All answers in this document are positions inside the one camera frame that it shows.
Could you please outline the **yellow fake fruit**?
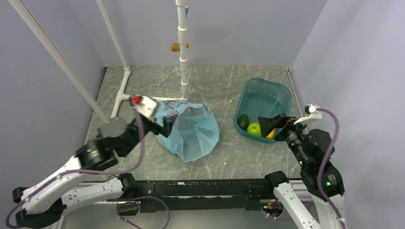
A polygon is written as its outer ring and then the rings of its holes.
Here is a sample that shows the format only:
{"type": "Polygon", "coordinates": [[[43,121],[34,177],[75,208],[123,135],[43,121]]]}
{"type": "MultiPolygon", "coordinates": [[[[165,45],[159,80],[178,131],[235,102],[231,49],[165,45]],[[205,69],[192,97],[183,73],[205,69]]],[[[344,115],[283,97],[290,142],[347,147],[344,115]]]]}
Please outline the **yellow fake fruit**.
{"type": "Polygon", "coordinates": [[[276,134],[276,129],[273,129],[267,136],[266,138],[268,139],[273,139],[275,137],[276,134]]]}

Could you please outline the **green fake apple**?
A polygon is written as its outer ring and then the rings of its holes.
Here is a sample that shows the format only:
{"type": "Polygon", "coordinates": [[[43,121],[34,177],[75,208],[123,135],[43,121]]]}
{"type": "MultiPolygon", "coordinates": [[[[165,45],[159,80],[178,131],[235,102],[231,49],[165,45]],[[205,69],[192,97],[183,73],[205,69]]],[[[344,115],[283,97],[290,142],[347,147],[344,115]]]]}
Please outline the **green fake apple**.
{"type": "Polygon", "coordinates": [[[249,126],[248,126],[247,129],[246,129],[246,131],[247,131],[249,134],[254,135],[254,136],[259,136],[259,137],[262,136],[260,124],[259,124],[259,123],[256,123],[256,122],[249,124],[249,126]]]}

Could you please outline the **light blue plastic bag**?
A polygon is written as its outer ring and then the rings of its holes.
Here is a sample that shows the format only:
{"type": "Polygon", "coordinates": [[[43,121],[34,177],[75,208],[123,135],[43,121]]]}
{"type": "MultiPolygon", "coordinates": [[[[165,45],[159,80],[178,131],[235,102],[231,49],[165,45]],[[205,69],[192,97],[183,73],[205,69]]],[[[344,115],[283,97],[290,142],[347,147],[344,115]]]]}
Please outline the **light blue plastic bag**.
{"type": "Polygon", "coordinates": [[[206,104],[184,100],[160,101],[156,121],[175,117],[168,137],[156,136],[158,142],[183,162],[196,161],[209,155],[219,142],[220,130],[213,112],[206,104]]]}

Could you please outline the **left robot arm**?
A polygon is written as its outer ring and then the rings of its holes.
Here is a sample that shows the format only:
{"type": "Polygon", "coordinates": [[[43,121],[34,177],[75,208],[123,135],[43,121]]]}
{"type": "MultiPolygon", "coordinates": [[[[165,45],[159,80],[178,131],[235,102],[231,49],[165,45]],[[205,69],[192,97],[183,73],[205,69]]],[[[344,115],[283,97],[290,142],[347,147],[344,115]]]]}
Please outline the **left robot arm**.
{"type": "Polygon", "coordinates": [[[115,178],[99,185],[78,189],[89,175],[112,174],[110,168],[126,157],[137,144],[143,144],[147,133],[168,137],[175,117],[163,117],[157,124],[143,115],[127,123],[111,118],[99,127],[98,136],[89,140],[57,171],[32,187],[13,190],[16,206],[14,228],[42,229],[62,216],[102,200],[133,201],[139,188],[131,170],[115,171],[115,178]]]}

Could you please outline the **dark green fake avocado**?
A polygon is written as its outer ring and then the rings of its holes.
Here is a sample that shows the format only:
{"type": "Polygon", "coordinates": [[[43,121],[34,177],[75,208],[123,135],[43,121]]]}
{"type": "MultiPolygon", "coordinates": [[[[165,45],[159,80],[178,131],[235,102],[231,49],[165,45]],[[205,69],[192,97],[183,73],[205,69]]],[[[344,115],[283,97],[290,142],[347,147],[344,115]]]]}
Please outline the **dark green fake avocado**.
{"type": "Polygon", "coordinates": [[[238,126],[243,130],[246,131],[249,126],[249,118],[248,115],[243,114],[237,119],[238,126]]]}

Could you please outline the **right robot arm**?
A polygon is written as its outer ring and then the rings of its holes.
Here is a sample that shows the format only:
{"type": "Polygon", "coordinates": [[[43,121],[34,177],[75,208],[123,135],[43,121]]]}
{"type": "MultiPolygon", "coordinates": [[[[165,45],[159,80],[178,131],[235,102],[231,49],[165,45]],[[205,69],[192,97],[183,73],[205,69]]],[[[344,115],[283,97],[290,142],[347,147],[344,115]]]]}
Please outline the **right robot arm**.
{"type": "Polygon", "coordinates": [[[274,140],[286,142],[298,161],[302,182],[317,208],[319,220],[313,218],[298,198],[284,172],[266,175],[263,192],[279,201],[299,229],[345,229],[343,179],[330,162],[337,136],[320,129],[305,133],[307,122],[314,120],[311,115],[303,118],[286,114],[273,118],[258,117],[262,136],[267,137],[273,130],[279,129],[274,140]]]}

